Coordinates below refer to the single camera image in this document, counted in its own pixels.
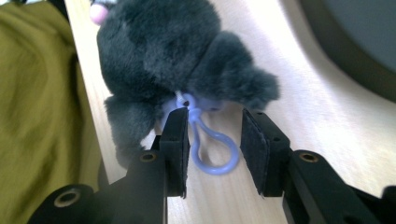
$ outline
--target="wooden table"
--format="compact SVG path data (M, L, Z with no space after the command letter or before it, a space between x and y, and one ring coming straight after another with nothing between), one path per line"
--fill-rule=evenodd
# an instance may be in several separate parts
M65 0L92 116L110 182L125 175L118 166L103 101L96 33L88 0ZM324 156L351 186L380 196L396 185L396 104L358 85L324 55L294 1L213 0L223 29L237 33L256 64L279 78L282 97L265 111L289 137L293 149ZM206 115L212 129L240 143L241 107ZM145 140L148 147L155 133ZM209 157L222 163L227 150L207 140ZM168 199L169 223L286 223L280 198L257 194L246 164L230 174L206 175L191 162L187 199Z

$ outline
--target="plush toy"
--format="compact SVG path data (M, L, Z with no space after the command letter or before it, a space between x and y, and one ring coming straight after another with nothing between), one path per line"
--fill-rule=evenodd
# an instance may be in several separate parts
M112 3L97 22L97 42L121 163L143 149L141 140L166 117L163 109L177 93L193 96L204 110L226 101L263 110L278 98L276 78L253 65L236 35L220 30L206 0Z

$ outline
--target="stuffed animal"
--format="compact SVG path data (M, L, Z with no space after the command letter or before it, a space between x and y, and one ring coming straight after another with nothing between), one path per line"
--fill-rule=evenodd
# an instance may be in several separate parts
M206 0L119 0L101 23L97 43L112 93L107 116L124 165L143 149L141 140L177 92L259 110L279 95L276 78L254 66L237 35L221 31Z

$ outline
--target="plush toy ear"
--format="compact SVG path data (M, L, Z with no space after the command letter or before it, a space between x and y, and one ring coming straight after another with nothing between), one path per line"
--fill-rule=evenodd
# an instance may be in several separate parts
M213 100L264 109L279 96L276 77L257 68L239 38L220 32L191 74L188 90Z

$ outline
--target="gray plush toy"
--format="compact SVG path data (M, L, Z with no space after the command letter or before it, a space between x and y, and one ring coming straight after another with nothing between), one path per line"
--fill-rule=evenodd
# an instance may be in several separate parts
M260 110L278 98L276 78L253 65L236 35L220 30L206 0L119 0L97 41L113 94L106 100L113 140L127 161L175 92Z

